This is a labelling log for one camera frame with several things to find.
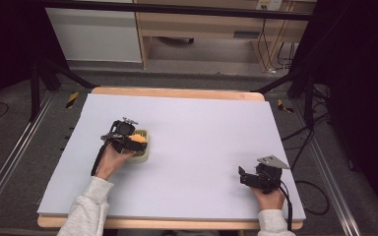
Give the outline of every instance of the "white sleeve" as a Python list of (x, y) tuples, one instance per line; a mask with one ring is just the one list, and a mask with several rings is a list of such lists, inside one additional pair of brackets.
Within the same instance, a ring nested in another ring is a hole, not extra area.
[(72, 203), (66, 222), (57, 235), (101, 236), (109, 209), (107, 196), (113, 184), (92, 177), (85, 192)]
[(264, 209), (259, 212), (260, 231), (258, 236), (292, 236), (287, 230), (283, 212), (280, 209)]

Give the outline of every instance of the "gray carpet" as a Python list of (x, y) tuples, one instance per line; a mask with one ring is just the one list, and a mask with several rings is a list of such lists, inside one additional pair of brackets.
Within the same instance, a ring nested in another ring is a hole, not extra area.
[[(250, 90), (266, 85), (270, 79), (232, 77), (232, 76), (202, 76), (202, 75), (170, 75), (170, 74), (145, 74), (145, 73), (97, 73), (78, 72), (83, 78), (104, 86), (122, 87), (147, 87), (147, 88), (181, 88), (181, 89), (236, 89)], [(46, 188), (51, 174), (61, 156), (62, 148), (66, 146), (72, 133), (72, 129), (79, 119), (81, 108), (85, 102), (88, 89), (81, 88), (69, 80), (61, 78), (63, 87), (59, 90), (51, 103), (47, 115), (35, 133), (29, 147), (20, 160), (16, 170), (9, 180), (6, 188), (0, 196), (0, 228), (17, 228), (37, 231), (50, 231), (42, 229), (36, 224), (38, 205), (35, 203)], [(266, 99), (272, 104), (274, 116), (278, 124), (281, 137), (301, 128), (295, 113), (287, 113), (278, 110), (277, 99), (285, 98), (288, 84), (283, 85), (266, 95)], [(8, 88), (7, 93), (13, 90), (22, 90), (20, 95), (11, 103), (11, 98), (3, 98), (9, 103), (10, 110), (0, 118), (0, 166), (8, 156), (10, 149), (15, 144), (16, 138), (21, 134), (23, 125), (27, 125), (29, 118), (30, 100), (29, 83), (22, 82), (13, 88)], [(64, 106), (73, 91), (78, 91), (79, 97), (73, 108)], [(319, 106), (315, 116), (325, 113), (325, 108)], [(283, 145), (286, 148), (294, 148), (302, 145), (305, 136), (298, 135)], [(351, 172), (347, 168), (347, 158), (341, 144), (332, 129), (326, 122), (316, 126), (315, 138), (320, 143), (324, 155), (327, 157), (330, 167), (339, 180), (346, 200), (357, 221), (363, 235), (378, 235), (378, 200), (367, 184), (364, 176), (358, 172)], [(289, 161), (293, 161), (298, 149), (287, 150)], [(306, 147), (293, 171), (295, 180), (312, 182), (325, 191), (324, 183), (316, 168), (313, 153), (310, 147)], [(307, 208), (321, 211), (326, 203), (324, 196), (306, 185), (298, 185), (299, 194), (305, 201)], [(335, 210), (331, 207), (324, 215), (306, 213), (302, 229), (296, 231), (298, 235), (344, 235), (343, 228)], [(150, 235), (151, 231), (128, 230), (120, 231), (120, 235)], [(249, 231), (247, 235), (255, 235), (257, 232)]]

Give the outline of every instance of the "yellow sponge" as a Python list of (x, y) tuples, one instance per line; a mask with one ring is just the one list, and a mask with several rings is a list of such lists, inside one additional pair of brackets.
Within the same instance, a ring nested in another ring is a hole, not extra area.
[(141, 136), (139, 134), (135, 134), (135, 135), (130, 136), (130, 139), (132, 141), (135, 141), (135, 142), (138, 142), (138, 143), (145, 143), (147, 141), (146, 138), (144, 138), (143, 136)]

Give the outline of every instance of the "human hand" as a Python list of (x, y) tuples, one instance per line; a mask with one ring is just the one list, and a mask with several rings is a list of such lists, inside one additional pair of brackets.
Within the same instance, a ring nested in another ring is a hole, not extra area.
[(274, 190), (269, 194), (263, 194), (260, 190), (251, 188), (254, 196), (259, 202), (260, 209), (282, 209), (284, 206), (284, 194), (279, 190)]
[(135, 153), (135, 151), (118, 153), (112, 144), (107, 145), (94, 176), (100, 179), (108, 180), (111, 174), (115, 173), (122, 166), (122, 164), (128, 158), (131, 158)]

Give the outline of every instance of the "black curtain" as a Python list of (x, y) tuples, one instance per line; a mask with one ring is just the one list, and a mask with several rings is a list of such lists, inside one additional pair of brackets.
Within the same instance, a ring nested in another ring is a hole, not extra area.
[[(45, 9), (17, 0), (0, 0), (0, 89), (28, 80), (36, 56), (69, 69)], [(39, 73), (46, 82), (56, 80), (55, 72), (46, 67)]]
[[(378, 1), (352, 0), (333, 26), (337, 36), (317, 55), (321, 63), (313, 68), (315, 82), (331, 89), (334, 126), (348, 156), (378, 196)], [(293, 60), (294, 69), (299, 70), (326, 29), (310, 24)]]

